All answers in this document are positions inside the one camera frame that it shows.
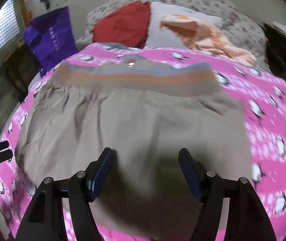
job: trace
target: gray stripe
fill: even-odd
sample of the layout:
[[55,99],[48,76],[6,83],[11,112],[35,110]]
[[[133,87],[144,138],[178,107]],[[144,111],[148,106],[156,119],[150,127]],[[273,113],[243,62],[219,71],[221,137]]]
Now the gray stripe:
[[211,70],[211,65],[207,62],[200,62],[182,69],[175,69],[170,65],[161,62],[153,62],[150,60],[137,61],[132,67],[129,66],[128,63],[101,65],[98,67],[84,67],[78,65],[71,65],[69,63],[68,65],[74,71],[102,75],[136,73],[153,76],[168,76],[185,74],[196,70]]

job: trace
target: purple bag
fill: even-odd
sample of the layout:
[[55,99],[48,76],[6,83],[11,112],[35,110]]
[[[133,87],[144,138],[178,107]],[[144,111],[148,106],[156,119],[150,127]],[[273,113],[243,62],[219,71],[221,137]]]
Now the purple bag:
[[41,77],[77,53],[68,7],[32,19],[23,33],[23,40],[42,66],[39,70]]

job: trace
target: window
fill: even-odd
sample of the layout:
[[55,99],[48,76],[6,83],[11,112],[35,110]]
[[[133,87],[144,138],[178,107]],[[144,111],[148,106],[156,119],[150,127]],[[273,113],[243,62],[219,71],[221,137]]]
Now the window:
[[0,49],[19,34],[13,0],[8,0],[0,9]]

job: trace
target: white pillow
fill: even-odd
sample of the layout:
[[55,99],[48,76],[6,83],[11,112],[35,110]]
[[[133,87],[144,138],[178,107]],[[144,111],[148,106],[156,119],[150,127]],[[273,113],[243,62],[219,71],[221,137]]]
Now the white pillow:
[[187,49],[187,47],[182,44],[181,40],[176,37],[171,30],[160,30],[160,21],[165,16],[183,14],[185,16],[207,21],[219,29],[221,29],[223,26],[223,19],[220,17],[206,15],[182,6],[170,5],[161,2],[152,2],[150,8],[151,19],[148,27],[148,37],[145,43],[145,47],[149,48],[173,47]]

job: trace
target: pillowcase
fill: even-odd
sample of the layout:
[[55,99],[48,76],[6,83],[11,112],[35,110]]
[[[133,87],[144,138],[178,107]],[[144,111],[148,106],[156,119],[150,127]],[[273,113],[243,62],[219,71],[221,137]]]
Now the pillowcase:
[[93,28],[93,42],[115,42],[143,48],[150,23],[150,3],[131,2],[100,19]]
[[151,3],[151,20],[148,28],[148,37],[146,40],[146,47],[173,47],[187,49],[170,30],[160,30],[161,19],[173,14],[183,14],[188,17],[198,18],[200,20],[211,23],[215,27],[221,29],[223,26],[223,19],[217,16],[210,16],[204,13],[196,12],[191,9],[164,4],[161,2]]

